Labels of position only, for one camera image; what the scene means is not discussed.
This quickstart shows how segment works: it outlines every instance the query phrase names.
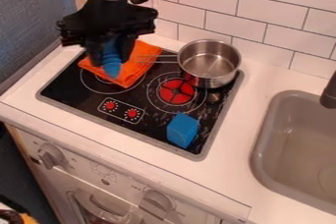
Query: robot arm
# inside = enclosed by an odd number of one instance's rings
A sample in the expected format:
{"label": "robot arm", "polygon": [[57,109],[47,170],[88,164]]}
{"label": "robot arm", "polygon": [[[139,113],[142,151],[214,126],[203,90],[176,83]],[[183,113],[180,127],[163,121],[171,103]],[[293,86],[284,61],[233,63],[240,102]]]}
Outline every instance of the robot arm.
{"label": "robot arm", "polygon": [[[147,0],[130,0],[141,4]],[[154,33],[155,9],[136,6],[128,0],[87,0],[85,5],[57,23],[63,46],[84,47],[94,66],[101,66],[104,48],[114,41],[122,62],[129,60],[135,41]]]}

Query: blue sponge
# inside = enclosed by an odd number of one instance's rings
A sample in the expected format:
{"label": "blue sponge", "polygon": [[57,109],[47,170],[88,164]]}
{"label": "blue sponge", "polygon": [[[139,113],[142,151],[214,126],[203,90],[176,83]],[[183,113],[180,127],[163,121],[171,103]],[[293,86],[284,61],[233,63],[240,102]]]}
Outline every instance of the blue sponge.
{"label": "blue sponge", "polygon": [[112,39],[105,43],[104,56],[102,60],[105,73],[113,79],[118,78],[121,70],[121,59],[115,46],[115,40]]}
{"label": "blue sponge", "polygon": [[167,127],[167,139],[182,148],[187,148],[197,132],[198,120],[186,114],[177,114]]}

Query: sink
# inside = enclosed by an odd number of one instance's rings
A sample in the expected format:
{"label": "sink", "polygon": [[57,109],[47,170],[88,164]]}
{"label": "sink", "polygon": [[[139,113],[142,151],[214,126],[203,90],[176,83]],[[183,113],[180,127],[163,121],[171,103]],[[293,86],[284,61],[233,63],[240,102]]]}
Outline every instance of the sink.
{"label": "sink", "polygon": [[271,191],[336,215],[336,110],[302,91],[274,96],[251,168]]}

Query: orange cloth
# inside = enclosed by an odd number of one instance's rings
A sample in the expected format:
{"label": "orange cloth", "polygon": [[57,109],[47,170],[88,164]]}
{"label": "orange cloth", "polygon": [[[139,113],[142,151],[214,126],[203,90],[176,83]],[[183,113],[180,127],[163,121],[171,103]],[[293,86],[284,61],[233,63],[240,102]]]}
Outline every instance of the orange cloth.
{"label": "orange cloth", "polygon": [[150,69],[161,52],[162,48],[137,40],[130,60],[122,66],[117,79],[107,76],[102,67],[92,66],[88,56],[79,62],[79,66],[109,82],[128,88]]}

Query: stovetop knob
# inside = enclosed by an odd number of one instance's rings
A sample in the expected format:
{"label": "stovetop knob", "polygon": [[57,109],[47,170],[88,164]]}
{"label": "stovetop knob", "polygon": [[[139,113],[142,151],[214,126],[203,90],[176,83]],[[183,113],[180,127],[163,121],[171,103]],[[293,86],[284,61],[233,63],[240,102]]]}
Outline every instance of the stovetop knob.
{"label": "stovetop knob", "polygon": [[48,170],[51,170],[54,166],[65,166],[68,163],[63,152],[51,143],[44,143],[40,147],[38,157]]}

